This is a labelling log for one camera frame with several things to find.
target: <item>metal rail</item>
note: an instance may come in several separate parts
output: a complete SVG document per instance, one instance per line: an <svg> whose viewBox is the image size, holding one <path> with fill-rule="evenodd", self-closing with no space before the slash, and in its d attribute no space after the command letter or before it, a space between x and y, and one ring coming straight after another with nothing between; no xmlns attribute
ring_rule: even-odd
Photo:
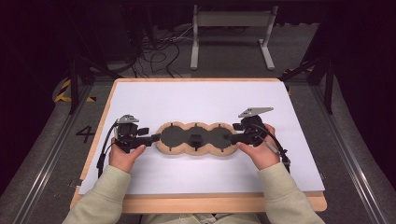
<svg viewBox="0 0 396 224"><path fill-rule="evenodd" d="M332 134L339 145L338 150L341 158L346 165L346 169L349 172L357 192L361 196L361 200L370 219L373 223L388 224L388 220L379 207L375 195L366 179L366 176L364 175L364 172L361 170L355 155L353 154L351 148L344 142L334 117L327 113L326 106L323 104L323 93L320 91L318 86L311 86L311 91L314 93L315 99L317 100L318 105L320 105L320 108L332 129Z"/></svg>
<svg viewBox="0 0 396 224"><path fill-rule="evenodd" d="M87 99L87 97L89 96L91 89L92 86L83 86L81 88L81 95L79 98L80 102L85 102L85 99ZM76 111L73 113L73 115L68 116L66 121L64 122L64 126L62 127L55 141L55 144L53 145L52 150L49 153L49 156L44 162L41 170L38 172L37 178L35 179L32 188L30 189L28 195L26 196L25 201L21 206L20 211L18 212L17 216L14 219L13 222L14 224L26 223L27 220L29 219L29 216L32 214L33 210L35 209L35 205L37 204L38 199L41 196L41 193L46 187L47 182L50 179L50 175L52 174L52 171L55 168L57 161L59 160L62 150L64 149L65 139L68 133L70 132L71 128L73 127L73 124L79 112L81 111L83 105L84 104L78 104L78 107L76 108Z"/></svg>

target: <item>person's right hand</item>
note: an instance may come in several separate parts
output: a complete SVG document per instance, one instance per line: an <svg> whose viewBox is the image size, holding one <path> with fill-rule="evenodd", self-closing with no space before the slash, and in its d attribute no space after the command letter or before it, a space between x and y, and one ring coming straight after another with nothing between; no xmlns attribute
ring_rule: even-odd
<svg viewBox="0 0 396 224"><path fill-rule="evenodd" d="M269 124L264 124L265 128L275 136L275 128ZM280 162L280 158L276 155L265 142L269 142L276 147L274 139L267 135L264 141L257 147L252 147L244 143L238 142L236 146L244 151L252 160L259 170L265 169Z"/></svg>

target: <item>person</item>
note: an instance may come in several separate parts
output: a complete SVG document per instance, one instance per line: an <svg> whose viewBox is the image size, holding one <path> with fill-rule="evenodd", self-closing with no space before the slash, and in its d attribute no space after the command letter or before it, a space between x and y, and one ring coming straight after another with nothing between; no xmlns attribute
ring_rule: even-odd
<svg viewBox="0 0 396 224"><path fill-rule="evenodd" d="M275 135L275 128L265 124L265 128ZM265 142L275 146L274 140L267 135ZM258 147L237 143L258 168L265 195L266 215L271 223L324 223L315 213L311 203L301 192L285 166L263 142ZM116 223L122 212L122 201L131 181L130 172L134 162L145 151L140 146L129 154L112 144L109 165L97 180L94 187L69 211L64 223ZM182 214L147 215L143 223L260 223L249 214Z"/></svg>

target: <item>black controller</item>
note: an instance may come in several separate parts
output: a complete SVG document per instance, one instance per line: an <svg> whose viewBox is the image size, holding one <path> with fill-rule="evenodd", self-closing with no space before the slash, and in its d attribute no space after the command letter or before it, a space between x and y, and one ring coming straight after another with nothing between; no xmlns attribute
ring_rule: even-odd
<svg viewBox="0 0 396 224"><path fill-rule="evenodd" d="M138 120L133 116L125 115L118 120L118 125L115 130L116 145L124 152L129 153L131 149L145 145L151 147L153 142L160 140L161 134L153 134L152 136L137 137L149 133L149 128L138 129L134 122Z"/></svg>
<svg viewBox="0 0 396 224"><path fill-rule="evenodd" d="M264 131L266 128L258 115L243 118L241 123L234 123L233 128L236 131L244 132L224 136L224 138L230 139L232 145L235 145L237 142L242 142L257 147L262 143L268 132Z"/></svg>

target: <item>sleeve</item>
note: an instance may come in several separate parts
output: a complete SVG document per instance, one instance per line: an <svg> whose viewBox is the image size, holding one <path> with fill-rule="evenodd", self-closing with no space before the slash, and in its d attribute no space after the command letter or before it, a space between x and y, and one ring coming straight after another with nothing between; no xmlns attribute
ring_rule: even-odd
<svg viewBox="0 0 396 224"><path fill-rule="evenodd" d="M258 172L271 223L324 223L282 162Z"/></svg>
<svg viewBox="0 0 396 224"><path fill-rule="evenodd" d="M70 210L64 223L116 223L131 175L108 165L93 188Z"/></svg>

